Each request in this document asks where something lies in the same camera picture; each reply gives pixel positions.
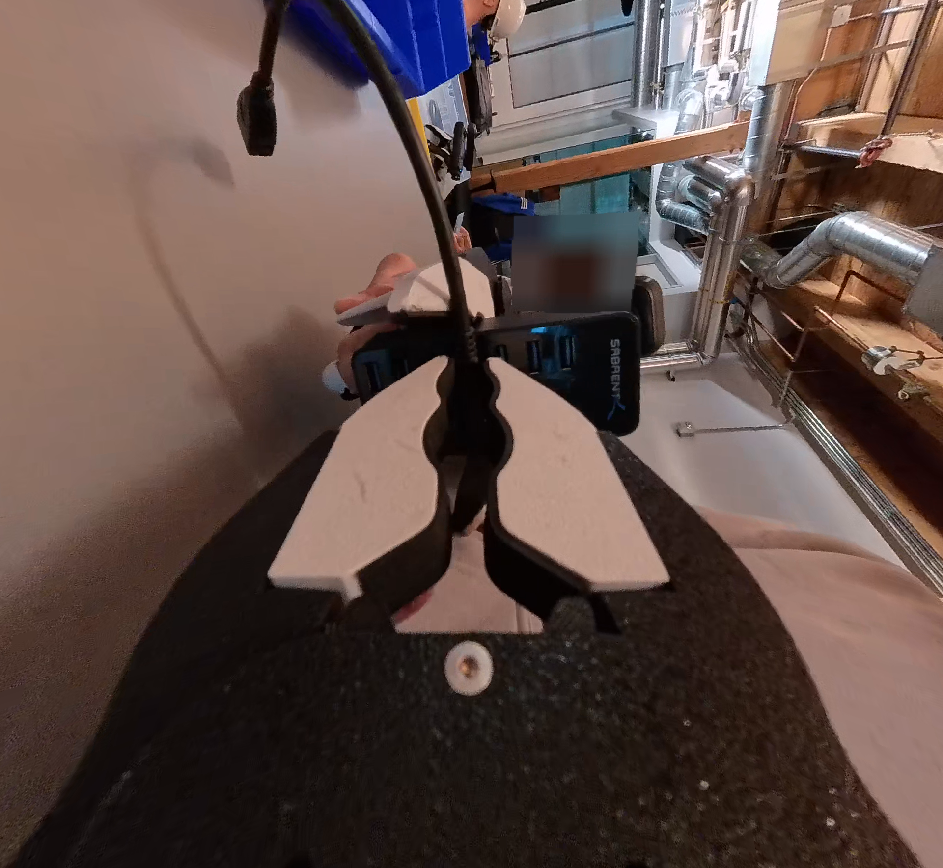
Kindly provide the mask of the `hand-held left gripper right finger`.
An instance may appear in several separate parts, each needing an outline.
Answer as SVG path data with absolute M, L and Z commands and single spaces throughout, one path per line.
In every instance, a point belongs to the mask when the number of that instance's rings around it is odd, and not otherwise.
M 494 584 L 546 628 L 575 600 L 595 630 L 620 632 L 607 597 L 670 576 L 601 434 L 570 403 L 489 359 L 496 457 L 487 481 L 485 565 Z

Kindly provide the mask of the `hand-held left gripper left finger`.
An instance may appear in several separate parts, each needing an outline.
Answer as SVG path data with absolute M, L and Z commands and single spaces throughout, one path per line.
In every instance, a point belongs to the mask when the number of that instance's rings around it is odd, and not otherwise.
M 395 615 L 449 567 L 441 467 L 452 362 L 436 357 L 342 425 L 268 578 L 277 588 L 365 598 Z

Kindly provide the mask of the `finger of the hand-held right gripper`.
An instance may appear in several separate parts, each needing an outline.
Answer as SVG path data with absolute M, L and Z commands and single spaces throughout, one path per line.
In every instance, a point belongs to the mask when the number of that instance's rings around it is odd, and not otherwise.
M 497 313 L 489 275 L 466 260 L 459 260 L 458 265 L 470 316 L 495 317 Z M 445 315 L 451 306 L 452 297 L 442 264 L 418 272 L 408 288 L 408 315 Z
M 451 296 L 443 277 L 400 277 L 391 290 L 354 305 L 337 315 L 342 327 L 362 327 L 438 318 L 451 310 Z

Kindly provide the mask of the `black usb hub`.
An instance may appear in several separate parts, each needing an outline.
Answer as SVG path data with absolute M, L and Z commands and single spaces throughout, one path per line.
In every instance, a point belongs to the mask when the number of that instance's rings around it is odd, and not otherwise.
M 631 312 L 528 312 L 476 320 L 482 361 L 499 358 L 554 391 L 597 429 L 627 435 L 639 421 L 641 330 Z M 361 402 L 434 358 L 460 352 L 449 320 L 407 320 L 352 358 Z

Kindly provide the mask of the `person's right hand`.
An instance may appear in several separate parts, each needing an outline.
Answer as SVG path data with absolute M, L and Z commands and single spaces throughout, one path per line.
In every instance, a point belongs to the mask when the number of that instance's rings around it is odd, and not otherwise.
M 414 261 L 402 253 L 395 252 L 385 256 L 377 265 L 370 283 L 365 288 L 355 294 L 335 300 L 335 313 L 342 315 L 350 309 L 390 293 L 395 282 L 415 268 Z M 338 396 L 347 392 L 353 399 L 357 393 L 352 364 L 355 353 L 365 347 L 377 334 L 396 330 L 397 326 L 394 323 L 374 323 L 358 327 L 349 332 L 337 344 L 334 362 L 329 367 L 324 368 L 322 379 L 326 389 Z

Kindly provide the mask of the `silver insulated pipe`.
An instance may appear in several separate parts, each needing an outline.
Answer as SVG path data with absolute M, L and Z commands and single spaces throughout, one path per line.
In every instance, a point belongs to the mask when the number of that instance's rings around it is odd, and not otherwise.
M 721 191 L 726 209 L 706 236 L 689 338 L 683 344 L 666 344 L 643 358 L 644 371 L 706 367 L 721 355 L 740 256 L 746 245 L 746 220 L 754 196 L 753 178 L 748 171 L 711 155 L 690 158 L 684 168 Z

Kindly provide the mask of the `blue jacket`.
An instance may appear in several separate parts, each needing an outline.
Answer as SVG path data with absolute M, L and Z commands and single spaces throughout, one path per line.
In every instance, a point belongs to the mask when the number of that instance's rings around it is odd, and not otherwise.
M 465 228 L 474 248 L 481 249 L 492 263 L 511 260 L 512 241 L 518 219 L 536 214 L 535 202 L 512 193 L 474 196 Z

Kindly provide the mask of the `black clamp tool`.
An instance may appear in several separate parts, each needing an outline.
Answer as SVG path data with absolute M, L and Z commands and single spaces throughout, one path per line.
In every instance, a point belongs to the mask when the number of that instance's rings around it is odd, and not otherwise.
M 461 181 L 464 172 L 473 166 L 479 126 L 459 120 L 450 133 L 430 123 L 423 130 L 436 178 L 442 183 Z

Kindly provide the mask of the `wooden beam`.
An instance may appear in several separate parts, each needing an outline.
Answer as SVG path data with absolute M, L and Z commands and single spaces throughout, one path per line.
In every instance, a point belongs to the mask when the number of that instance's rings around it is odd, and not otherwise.
M 534 165 L 478 167 L 472 172 L 470 190 L 522 195 L 703 155 L 735 153 L 744 148 L 748 131 L 744 120 Z

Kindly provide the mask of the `white printed box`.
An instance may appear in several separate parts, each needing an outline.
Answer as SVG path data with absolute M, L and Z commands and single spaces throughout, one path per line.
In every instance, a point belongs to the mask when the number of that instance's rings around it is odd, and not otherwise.
M 418 97 L 419 113 L 425 126 L 452 137 L 457 123 L 468 124 L 467 110 L 459 77 L 454 77 Z

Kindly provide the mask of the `white hard hat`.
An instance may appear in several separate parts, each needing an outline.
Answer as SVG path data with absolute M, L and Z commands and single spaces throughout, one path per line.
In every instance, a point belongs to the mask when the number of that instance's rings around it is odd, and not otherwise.
M 513 37 L 521 28 L 526 15 L 525 0 L 496 0 L 486 17 L 492 40 Z

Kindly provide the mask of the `silver flexible duct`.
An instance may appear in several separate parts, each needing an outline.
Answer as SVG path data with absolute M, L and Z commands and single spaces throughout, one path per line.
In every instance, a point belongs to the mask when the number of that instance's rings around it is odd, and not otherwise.
M 721 191 L 695 177 L 681 177 L 674 166 L 665 165 L 659 174 L 654 206 L 661 219 L 691 233 L 707 236 L 726 209 Z

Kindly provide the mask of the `metal wall rod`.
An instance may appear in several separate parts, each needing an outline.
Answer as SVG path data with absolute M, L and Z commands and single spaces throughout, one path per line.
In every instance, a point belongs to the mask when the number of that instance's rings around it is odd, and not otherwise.
M 777 432 L 788 429 L 791 424 L 791 420 L 786 420 L 782 423 L 763 425 L 699 427 L 694 425 L 691 421 L 682 421 L 673 425 L 673 431 L 678 438 L 694 438 L 698 435 L 756 434 L 764 432 Z

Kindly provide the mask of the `large silver duct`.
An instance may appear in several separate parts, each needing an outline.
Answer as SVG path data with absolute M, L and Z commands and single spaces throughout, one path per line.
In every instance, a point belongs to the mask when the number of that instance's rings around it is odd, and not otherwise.
M 785 289 L 841 256 L 860 260 L 907 285 L 906 313 L 927 325 L 941 321 L 941 246 L 921 231 L 865 211 L 825 220 L 783 256 L 755 240 L 744 249 L 741 262 L 763 284 Z

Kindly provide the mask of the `silver vertical duct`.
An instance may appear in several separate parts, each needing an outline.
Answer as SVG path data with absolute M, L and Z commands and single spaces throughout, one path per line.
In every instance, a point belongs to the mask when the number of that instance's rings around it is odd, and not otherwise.
M 654 108 L 661 73 L 663 0 L 634 0 L 632 108 Z

